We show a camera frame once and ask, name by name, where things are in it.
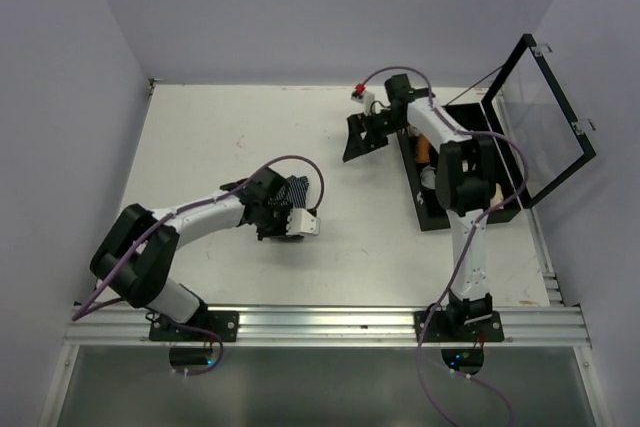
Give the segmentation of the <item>striped blue cloth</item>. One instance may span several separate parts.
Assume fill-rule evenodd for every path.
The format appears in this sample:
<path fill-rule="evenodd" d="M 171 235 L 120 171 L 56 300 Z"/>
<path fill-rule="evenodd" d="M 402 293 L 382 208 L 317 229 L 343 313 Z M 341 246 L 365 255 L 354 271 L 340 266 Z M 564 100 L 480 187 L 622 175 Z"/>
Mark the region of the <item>striped blue cloth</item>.
<path fill-rule="evenodd" d="M 277 205 L 289 203 L 293 208 L 307 207 L 309 179 L 307 176 L 291 175 L 286 178 L 285 185 L 270 199 Z"/>

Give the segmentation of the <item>grey underwear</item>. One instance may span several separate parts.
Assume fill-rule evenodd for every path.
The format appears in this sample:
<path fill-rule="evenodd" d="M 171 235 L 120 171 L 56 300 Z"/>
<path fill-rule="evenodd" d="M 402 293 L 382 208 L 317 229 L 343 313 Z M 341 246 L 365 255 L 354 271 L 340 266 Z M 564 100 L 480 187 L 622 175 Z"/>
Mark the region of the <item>grey underwear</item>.
<path fill-rule="evenodd" d="M 424 167 L 420 172 L 421 185 L 429 190 L 436 188 L 436 171 L 432 166 Z"/>

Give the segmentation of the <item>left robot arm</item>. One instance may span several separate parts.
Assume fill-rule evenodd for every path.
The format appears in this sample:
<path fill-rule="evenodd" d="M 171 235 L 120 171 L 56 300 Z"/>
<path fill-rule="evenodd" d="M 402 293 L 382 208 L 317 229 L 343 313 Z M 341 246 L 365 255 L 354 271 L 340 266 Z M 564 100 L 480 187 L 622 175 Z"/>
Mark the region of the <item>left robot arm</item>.
<path fill-rule="evenodd" d="M 252 179 L 223 185 L 211 196 L 172 209 L 127 206 L 90 262 L 94 276 L 133 308 L 172 320 L 185 339 L 201 337 L 208 326 L 205 303 L 170 278 L 176 252 L 215 232 L 256 228 L 257 238 L 300 240 L 319 222 L 306 208 L 309 179 L 281 176 L 266 168 Z"/>

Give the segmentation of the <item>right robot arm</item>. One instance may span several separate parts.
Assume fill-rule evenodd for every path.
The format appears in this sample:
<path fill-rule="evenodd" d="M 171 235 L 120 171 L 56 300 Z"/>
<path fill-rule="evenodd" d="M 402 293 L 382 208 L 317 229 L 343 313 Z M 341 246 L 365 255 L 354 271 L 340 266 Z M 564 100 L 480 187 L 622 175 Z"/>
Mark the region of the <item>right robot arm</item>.
<path fill-rule="evenodd" d="M 413 127 L 437 152 L 435 195 L 449 219 L 454 252 L 454 273 L 446 288 L 445 326 L 451 336 L 468 339 L 493 311 L 486 282 L 484 230 L 486 211 L 495 194 L 493 141 L 475 137 L 455 121 L 433 97 L 429 87 L 415 89 L 405 74 L 385 82 L 389 105 L 376 111 L 375 95 L 357 84 L 351 99 L 361 113 L 347 118 L 344 162 L 378 150 L 388 136 Z"/>

